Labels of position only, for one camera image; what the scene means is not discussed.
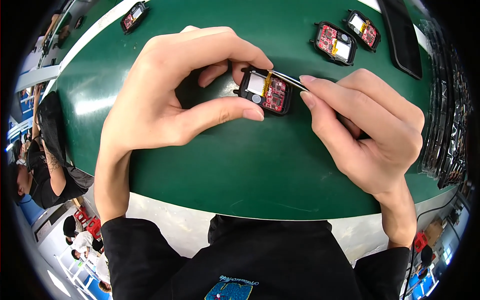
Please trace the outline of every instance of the red stool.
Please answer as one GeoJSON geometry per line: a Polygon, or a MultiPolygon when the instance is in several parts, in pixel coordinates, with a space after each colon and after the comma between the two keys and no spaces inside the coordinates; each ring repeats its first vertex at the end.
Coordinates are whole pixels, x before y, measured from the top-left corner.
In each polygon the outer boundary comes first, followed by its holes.
{"type": "Polygon", "coordinates": [[[85,223],[86,221],[90,220],[91,218],[87,215],[87,209],[83,206],[81,206],[75,214],[73,214],[77,220],[80,221],[80,223],[85,223]]]}
{"type": "Polygon", "coordinates": [[[427,245],[427,237],[425,234],[422,232],[417,233],[417,237],[415,238],[415,241],[413,242],[413,247],[415,247],[415,251],[417,253],[420,253],[420,251],[427,245]]]}
{"type": "Polygon", "coordinates": [[[102,227],[102,224],[100,223],[100,219],[95,216],[88,223],[86,229],[88,232],[90,232],[93,235],[95,239],[98,239],[100,237],[100,227],[102,227]]]}

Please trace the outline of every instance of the red circuit board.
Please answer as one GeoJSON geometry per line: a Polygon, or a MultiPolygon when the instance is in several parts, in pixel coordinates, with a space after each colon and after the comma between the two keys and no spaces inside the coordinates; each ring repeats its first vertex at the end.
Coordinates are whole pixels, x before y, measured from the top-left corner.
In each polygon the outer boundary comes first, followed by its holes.
{"type": "Polygon", "coordinates": [[[323,51],[332,54],[332,39],[336,39],[336,30],[330,26],[324,25],[322,28],[322,34],[320,35],[320,41],[318,47],[323,51]]]}
{"type": "Polygon", "coordinates": [[[262,105],[274,111],[282,111],[286,87],[287,84],[285,81],[272,77],[268,87],[266,100],[262,105]]]}
{"type": "Polygon", "coordinates": [[[375,37],[377,36],[377,31],[372,25],[368,25],[367,28],[363,30],[363,35],[361,36],[361,39],[365,41],[365,43],[368,44],[368,46],[372,46],[373,42],[375,41],[375,37]]]}
{"type": "Polygon", "coordinates": [[[133,25],[133,17],[132,14],[129,14],[125,20],[123,20],[123,24],[125,25],[125,28],[128,29],[133,25]]]}

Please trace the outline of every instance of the green workbench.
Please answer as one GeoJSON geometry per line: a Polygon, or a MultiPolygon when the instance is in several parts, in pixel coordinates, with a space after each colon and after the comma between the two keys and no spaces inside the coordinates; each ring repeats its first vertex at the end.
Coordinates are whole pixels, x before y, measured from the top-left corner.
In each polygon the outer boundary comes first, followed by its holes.
{"type": "MultiPolygon", "coordinates": [[[[115,21],[94,37],[57,79],[69,156],[89,174],[95,171],[103,121],[140,50],[151,37],[177,33],[187,25],[230,26],[238,36],[260,47],[276,70],[290,76],[309,74],[337,81],[366,68],[428,115],[429,55],[420,48],[422,80],[396,69],[381,14],[359,1],[278,0],[263,5],[253,0],[151,0],[147,6],[149,15],[137,30],[124,36],[119,20],[115,21]],[[341,20],[348,16],[347,9],[369,17],[383,39],[376,53],[359,45],[354,66],[342,67],[317,53],[309,39],[316,33],[314,22],[326,20],[344,27],[341,20]]],[[[200,88],[198,74],[192,72],[177,89],[185,108],[233,95],[237,88],[231,74],[200,88]]],[[[312,132],[311,120],[296,93],[291,112],[284,117],[265,114],[263,122],[235,120],[201,133],[182,147],[134,151],[131,191],[231,216],[310,220],[379,213],[378,203],[335,167],[312,132]]],[[[148,138],[147,132],[138,134],[148,138]]],[[[443,192],[436,181],[417,174],[416,164],[406,178],[416,203],[443,192]]]]}

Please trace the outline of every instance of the tattoo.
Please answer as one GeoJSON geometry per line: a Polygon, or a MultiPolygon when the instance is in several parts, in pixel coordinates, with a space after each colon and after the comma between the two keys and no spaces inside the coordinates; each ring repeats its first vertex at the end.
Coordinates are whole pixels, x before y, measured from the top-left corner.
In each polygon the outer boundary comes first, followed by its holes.
{"type": "Polygon", "coordinates": [[[60,168],[60,164],[59,164],[59,161],[57,160],[57,158],[52,155],[52,153],[50,153],[49,151],[45,151],[45,155],[47,157],[47,165],[48,165],[48,170],[49,172],[51,173],[53,170],[56,170],[58,168],[60,168]]]}

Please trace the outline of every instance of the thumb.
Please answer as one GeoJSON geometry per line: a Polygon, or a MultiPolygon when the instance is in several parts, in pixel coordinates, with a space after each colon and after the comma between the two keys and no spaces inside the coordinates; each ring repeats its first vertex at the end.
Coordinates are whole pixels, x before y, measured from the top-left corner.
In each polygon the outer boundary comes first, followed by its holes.
{"type": "Polygon", "coordinates": [[[351,156],[358,147],[350,132],[336,118],[335,111],[325,101],[311,92],[300,92],[300,97],[312,113],[312,130],[324,143],[334,161],[351,156]]]}
{"type": "Polygon", "coordinates": [[[246,118],[264,120],[262,108],[255,103],[236,96],[222,97],[201,103],[178,115],[182,131],[190,139],[202,131],[230,120],[246,118]]]}

